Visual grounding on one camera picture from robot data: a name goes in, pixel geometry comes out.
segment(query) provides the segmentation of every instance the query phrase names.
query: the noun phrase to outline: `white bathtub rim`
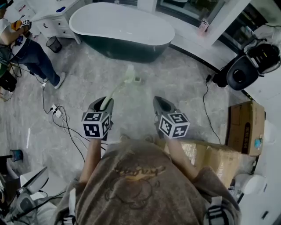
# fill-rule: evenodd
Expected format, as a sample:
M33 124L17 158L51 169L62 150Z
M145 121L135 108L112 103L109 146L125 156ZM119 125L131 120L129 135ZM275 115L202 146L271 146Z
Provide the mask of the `white bathtub rim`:
M160 18L160 17L158 17L158 16L156 16L156 15L153 15L153 14L150 14L150 13L147 13L147 12L144 12L144 11L141 11L142 13L145 13L145 14L149 14L149 15L153 15L153 16L155 16L155 17L157 17L158 19L161 19L162 21L164 21L165 23L166 23L166 25L167 25L167 29L169 29L170 31L172 31L173 33L170 33L169 34L169 36L170 36L170 38L169 38L169 40L166 40L166 41L159 41L159 43L153 43L153 44L151 44L151 43L146 43L146 42L144 42L144 41L141 41L141 42L139 42L139 41L134 41L134 40L129 40L129 39L120 39L120 38L118 38L118 37L113 37L113 36L109 36L109 35L104 35L104 34L100 34L100 33L87 33L87 32L81 32L81 31L78 31L78 30L76 30L73 26L72 26L72 20L73 20L73 18L75 17L75 15L80 11L80 10L82 10L84 7L87 7L88 5L85 5L85 6L83 6L83 7L81 7L81 8L79 8L77 11L75 11L73 14L72 14L72 16L71 16L71 18L70 18L70 20L69 20L69 27L70 27L70 29L74 32L74 33L77 33L77 34L79 34L79 35L85 35L85 36L97 36L97 37L104 37L104 38L112 38L112 39L117 39L117 40L124 40L124 41L130 41L130 42L135 42L135 43L140 43L140 44L145 44L145 45L150 45L150 46L162 46L162 45L165 45L165 44L169 44L173 39L174 39L174 37L175 37L175 30L174 30L174 28L172 27L172 25L169 23L169 22L167 22L165 19L163 19L163 18Z

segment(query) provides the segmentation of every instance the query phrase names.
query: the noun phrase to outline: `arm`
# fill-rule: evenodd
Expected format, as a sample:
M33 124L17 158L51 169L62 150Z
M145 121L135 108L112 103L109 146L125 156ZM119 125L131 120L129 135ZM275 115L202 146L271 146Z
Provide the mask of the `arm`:
M173 163L190 181L193 181L197 177L198 171L184 153L181 143L177 139L167 137L166 141Z
M97 164L101 160L101 139L92 139L86 156L86 161L82 170L80 183L87 184Z
M28 26L23 26L18 31L10 32L8 28L6 28L2 34L1 39L4 42L5 45L9 45L13 43L17 38L22 35L23 33L28 31Z

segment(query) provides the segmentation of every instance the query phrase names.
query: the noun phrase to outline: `dark green bathtub exterior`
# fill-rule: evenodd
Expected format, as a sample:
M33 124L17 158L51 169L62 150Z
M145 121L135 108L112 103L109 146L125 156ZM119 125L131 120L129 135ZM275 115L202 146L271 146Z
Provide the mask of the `dark green bathtub exterior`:
M153 62L170 43L147 45L108 37L79 35L80 39L103 55L131 62Z

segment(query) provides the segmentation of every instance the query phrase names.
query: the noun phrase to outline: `power strip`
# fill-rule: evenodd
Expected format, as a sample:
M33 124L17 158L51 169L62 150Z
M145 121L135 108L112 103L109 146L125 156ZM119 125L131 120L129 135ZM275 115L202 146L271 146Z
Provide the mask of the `power strip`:
M61 111L57 108L57 106L55 104L52 105L52 111L55 113L55 115L57 116L57 118L61 117Z

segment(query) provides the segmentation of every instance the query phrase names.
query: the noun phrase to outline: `countertop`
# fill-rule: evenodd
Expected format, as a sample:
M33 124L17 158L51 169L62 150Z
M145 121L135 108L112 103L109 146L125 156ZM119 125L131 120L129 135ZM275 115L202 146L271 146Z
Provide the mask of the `countertop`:
M74 4L81 0L62 0L56 2L56 4L51 5L49 8L42 9L41 11L37 12L35 16L31 18L31 21L37 21L48 17L53 16L62 16L64 13L67 12ZM56 12L56 10L65 6L65 9L62 12Z

